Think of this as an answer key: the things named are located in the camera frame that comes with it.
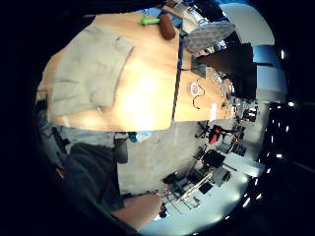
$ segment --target computer monitor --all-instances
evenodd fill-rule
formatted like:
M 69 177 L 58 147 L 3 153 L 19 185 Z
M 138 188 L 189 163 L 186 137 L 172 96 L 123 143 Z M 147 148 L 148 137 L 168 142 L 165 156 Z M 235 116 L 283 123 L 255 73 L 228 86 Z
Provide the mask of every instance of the computer monitor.
M 207 56 L 199 56 L 197 62 L 220 71 L 233 82 L 236 96 L 255 99 L 257 88 L 257 66 L 253 62 L 250 43 L 228 47 Z

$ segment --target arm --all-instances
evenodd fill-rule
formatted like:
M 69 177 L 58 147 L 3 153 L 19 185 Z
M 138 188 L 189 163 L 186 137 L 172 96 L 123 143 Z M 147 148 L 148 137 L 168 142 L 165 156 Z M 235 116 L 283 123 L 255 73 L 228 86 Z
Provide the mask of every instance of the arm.
M 158 215 L 161 199 L 158 195 L 147 194 L 127 199 L 125 204 L 126 207 L 112 214 L 139 230 Z

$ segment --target office chair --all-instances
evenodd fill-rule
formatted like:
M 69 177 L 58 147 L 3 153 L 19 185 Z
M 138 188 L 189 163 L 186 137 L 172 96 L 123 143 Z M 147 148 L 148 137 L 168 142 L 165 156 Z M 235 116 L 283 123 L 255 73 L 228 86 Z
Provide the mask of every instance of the office chair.
M 203 164 L 210 165 L 215 168 L 220 167 L 224 160 L 225 160 L 225 156 L 216 152 L 213 149 L 210 149 L 209 151 L 207 151 L 207 153 L 202 158 Z
M 207 121 L 205 127 L 199 122 L 198 122 L 198 125 L 203 129 L 203 131 L 200 135 L 195 135 L 195 138 L 196 139 L 205 138 L 207 133 L 209 133 L 208 143 L 210 145 L 216 143 L 219 140 L 220 136 L 223 136 L 224 138 L 227 133 L 231 133 L 231 134 L 233 133 L 233 131 L 226 130 L 223 127 L 218 126 L 218 125 L 214 125 L 214 127 L 210 129 L 209 121 Z
M 180 196 L 182 196 L 185 191 L 180 183 L 184 178 L 178 179 L 177 172 L 173 172 L 169 175 L 167 175 L 165 178 L 162 179 L 162 182 L 164 184 L 167 184 L 169 186 L 169 190 L 172 193 L 172 195 L 176 198 L 179 199 Z
M 205 175 L 195 168 L 190 170 L 187 175 L 187 179 L 194 185 L 201 181 L 204 177 Z
M 197 153 L 193 156 L 196 160 L 200 160 L 203 155 L 206 153 L 206 149 L 208 148 L 207 144 L 204 147 L 198 147 Z

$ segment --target desk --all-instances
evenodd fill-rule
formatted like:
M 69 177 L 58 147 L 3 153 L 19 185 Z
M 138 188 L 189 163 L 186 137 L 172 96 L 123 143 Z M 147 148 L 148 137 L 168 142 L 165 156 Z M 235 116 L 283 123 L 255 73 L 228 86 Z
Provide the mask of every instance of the desk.
M 53 77 L 66 50 L 54 55 L 43 73 L 40 89 L 48 90 L 48 117 L 53 123 L 87 130 L 144 131 L 170 126 L 178 58 L 178 30 L 165 40 L 158 25 L 140 26 L 142 14 L 106 14 L 94 23 L 105 26 L 131 41 L 135 48 L 121 73 L 111 108 L 81 111 L 67 116 L 53 115 L 50 98 Z
M 191 56 L 192 54 L 184 49 L 182 68 L 191 68 Z M 200 107 L 197 109 L 193 106 L 194 96 L 188 92 L 188 86 L 189 83 L 196 82 L 200 76 L 191 71 L 181 72 L 174 121 L 214 120 L 233 116 L 229 104 L 225 109 L 221 108 L 225 98 L 222 96 L 221 87 L 215 82 L 214 70 L 210 69 L 210 73 L 207 74 L 206 79 L 199 80 L 199 85 L 205 90 L 205 95 L 195 99 L 195 105 Z M 213 104 L 217 105 L 215 113 L 211 109 Z

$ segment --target green object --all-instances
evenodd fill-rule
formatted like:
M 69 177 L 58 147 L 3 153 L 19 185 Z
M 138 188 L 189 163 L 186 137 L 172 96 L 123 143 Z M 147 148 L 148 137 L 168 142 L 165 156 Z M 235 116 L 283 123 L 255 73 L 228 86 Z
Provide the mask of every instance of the green object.
M 143 15 L 142 18 L 139 21 L 140 25 L 146 26 L 151 24 L 157 24 L 159 23 L 159 18 L 147 18 L 146 15 Z

